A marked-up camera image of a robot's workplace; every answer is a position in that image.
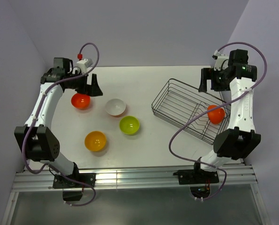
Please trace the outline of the white bowl orange outside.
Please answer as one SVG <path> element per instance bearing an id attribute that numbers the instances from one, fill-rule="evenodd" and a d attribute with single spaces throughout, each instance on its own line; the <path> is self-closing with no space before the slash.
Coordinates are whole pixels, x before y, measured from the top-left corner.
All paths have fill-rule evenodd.
<path id="1" fill-rule="evenodd" d="M 119 117 L 125 112 L 126 104 L 118 98 L 110 99 L 105 105 L 105 110 L 109 115 Z"/>

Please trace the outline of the red-orange plastic bowl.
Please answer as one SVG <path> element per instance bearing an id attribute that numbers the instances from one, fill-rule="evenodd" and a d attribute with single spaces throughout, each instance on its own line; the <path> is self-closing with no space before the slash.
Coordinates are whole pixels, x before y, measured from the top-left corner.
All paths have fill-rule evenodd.
<path id="1" fill-rule="evenodd" d="M 208 119 L 214 125 L 221 123 L 225 117 L 225 110 L 219 108 L 207 113 Z"/>

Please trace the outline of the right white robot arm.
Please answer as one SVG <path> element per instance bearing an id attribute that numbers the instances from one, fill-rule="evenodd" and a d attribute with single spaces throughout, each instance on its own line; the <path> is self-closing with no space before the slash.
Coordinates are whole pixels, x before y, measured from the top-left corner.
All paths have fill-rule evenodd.
<path id="1" fill-rule="evenodd" d="M 252 86 L 257 81 L 257 67 L 248 64 L 248 58 L 246 50 L 233 50 L 229 55 L 215 51 L 215 65 L 201 70 L 198 91 L 206 92 L 210 80 L 213 91 L 231 92 L 232 103 L 227 129 L 215 137 L 212 151 L 201 157 L 200 167 L 192 171 L 193 180 L 198 183 L 223 164 L 246 158 L 261 141 L 253 121 Z"/>

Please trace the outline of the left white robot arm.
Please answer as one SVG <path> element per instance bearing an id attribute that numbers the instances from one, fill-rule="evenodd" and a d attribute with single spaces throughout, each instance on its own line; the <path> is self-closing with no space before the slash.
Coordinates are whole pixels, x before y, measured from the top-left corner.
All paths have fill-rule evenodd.
<path id="1" fill-rule="evenodd" d="M 69 187 L 76 187 L 81 181 L 77 166 L 60 152 L 60 142 L 51 131 L 56 106 L 65 90 L 75 90 L 89 97 L 102 96 L 96 74 L 92 74 L 91 83 L 87 83 L 88 73 L 96 66 L 91 59 L 79 59 L 76 66 L 67 58 L 54 58 L 53 68 L 40 79 L 39 96 L 34 109 L 23 126 L 17 126 L 14 134 L 22 153 L 27 170 L 33 174 L 42 172 L 42 168 L 33 170 L 28 161 L 40 162 L 64 175 Z"/>

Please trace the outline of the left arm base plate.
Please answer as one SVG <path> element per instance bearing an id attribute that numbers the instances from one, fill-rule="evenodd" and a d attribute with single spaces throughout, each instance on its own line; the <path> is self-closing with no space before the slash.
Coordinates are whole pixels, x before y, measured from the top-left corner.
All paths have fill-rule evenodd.
<path id="1" fill-rule="evenodd" d="M 72 206 L 84 206 L 94 201 L 96 197 L 95 187 L 96 174 L 95 173 L 81 173 L 79 175 L 61 176 L 55 175 L 53 181 L 53 189 L 63 189 L 62 199 L 66 204 Z M 86 203 L 76 202 L 83 197 L 84 189 L 90 188 L 93 191 L 92 198 Z"/>

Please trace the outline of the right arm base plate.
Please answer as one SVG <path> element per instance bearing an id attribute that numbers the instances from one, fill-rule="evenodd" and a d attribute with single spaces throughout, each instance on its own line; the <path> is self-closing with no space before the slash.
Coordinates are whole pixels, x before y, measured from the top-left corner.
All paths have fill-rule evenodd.
<path id="1" fill-rule="evenodd" d="M 190 187 L 195 199 L 204 200 L 211 194 L 210 184 L 219 183 L 217 172 L 201 172 L 200 170 L 178 170 L 173 173 L 178 178 L 179 185 L 194 185 Z"/>

